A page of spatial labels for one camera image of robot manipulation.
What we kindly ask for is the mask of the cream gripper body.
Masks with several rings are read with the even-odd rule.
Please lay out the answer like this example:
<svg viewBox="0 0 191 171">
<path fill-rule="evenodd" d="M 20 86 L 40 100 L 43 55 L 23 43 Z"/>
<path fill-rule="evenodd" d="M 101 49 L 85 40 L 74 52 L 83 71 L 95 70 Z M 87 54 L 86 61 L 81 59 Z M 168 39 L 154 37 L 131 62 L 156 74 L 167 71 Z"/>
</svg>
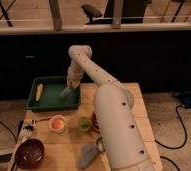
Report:
<svg viewBox="0 0 191 171">
<path fill-rule="evenodd" d="M 68 68 L 67 85 L 73 89 L 76 89 L 83 77 L 83 71 L 81 69 Z"/>
</svg>

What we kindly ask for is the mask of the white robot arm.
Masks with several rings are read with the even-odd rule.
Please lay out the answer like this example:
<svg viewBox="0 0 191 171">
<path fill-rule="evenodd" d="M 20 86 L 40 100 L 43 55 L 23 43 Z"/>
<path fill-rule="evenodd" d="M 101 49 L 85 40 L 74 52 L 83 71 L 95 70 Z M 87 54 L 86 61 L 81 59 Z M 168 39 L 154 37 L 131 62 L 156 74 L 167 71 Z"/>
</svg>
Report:
<svg viewBox="0 0 191 171">
<path fill-rule="evenodd" d="M 132 93 L 91 60 L 90 46 L 73 45 L 68 54 L 67 85 L 77 87 L 86 73 L 98 86 L 94 111 L 111 171 L 155 171 L 132 114 Z"/>
</svg>

